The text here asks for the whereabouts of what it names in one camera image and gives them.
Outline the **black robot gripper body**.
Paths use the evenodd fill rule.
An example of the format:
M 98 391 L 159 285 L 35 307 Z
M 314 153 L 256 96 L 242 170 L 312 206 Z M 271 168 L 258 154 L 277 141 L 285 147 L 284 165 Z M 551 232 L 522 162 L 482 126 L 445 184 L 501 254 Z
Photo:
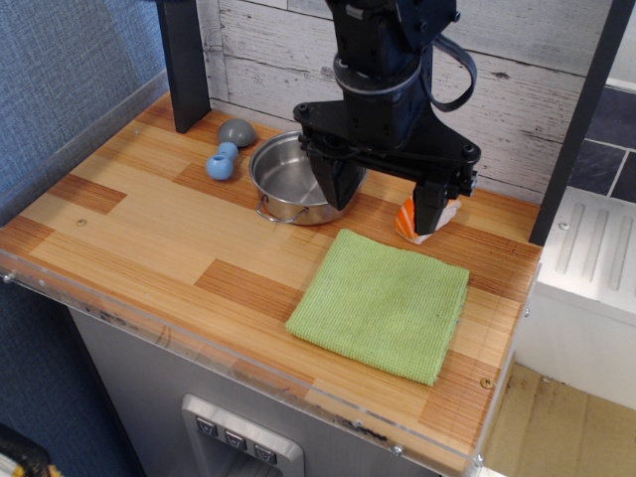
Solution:
M 419 81 L 389 94 L 346 90 L 340 100 L 302 102 L 293 116 L 306 152 L 356 153 L 364 168 L 444 184 L 447 198 L 471 196 L 476 187 L 480 148 L 437 117 Z

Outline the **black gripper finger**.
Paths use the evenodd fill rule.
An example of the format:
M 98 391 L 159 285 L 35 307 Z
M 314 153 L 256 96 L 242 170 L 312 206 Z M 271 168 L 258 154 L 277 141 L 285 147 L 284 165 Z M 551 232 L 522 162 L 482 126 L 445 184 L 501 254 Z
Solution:
M 329 155 L 314 146 L 307 147 L 312 173 L 327 203 L 344 210 L 366 177 L 367 169 L 356 162 L 356 153 Z
M 446 186 L 431 181 L 418 182 L 412 199 L 415 232 L 419 236 L 433 234 L 448 203 Z

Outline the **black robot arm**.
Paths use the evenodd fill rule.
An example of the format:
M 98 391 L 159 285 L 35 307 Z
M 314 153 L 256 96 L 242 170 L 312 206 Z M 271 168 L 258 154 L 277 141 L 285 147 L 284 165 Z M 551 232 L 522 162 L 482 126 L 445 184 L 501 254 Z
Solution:
M 352 200 L 365 170 L 413 182 L 414 231 L 432 234 L 447 203 L 472 194 L 480 148 L 445 125 L 438 111 L 471 97 L 440 102 L 431 91 L 433 52 L 477 77 L 471 56 L 443 30 L 459 20 L 453 1 L 331 1 L 337 54 L 336 101 L 303 102 L 293 115 L 312 172 L 338 210 Z

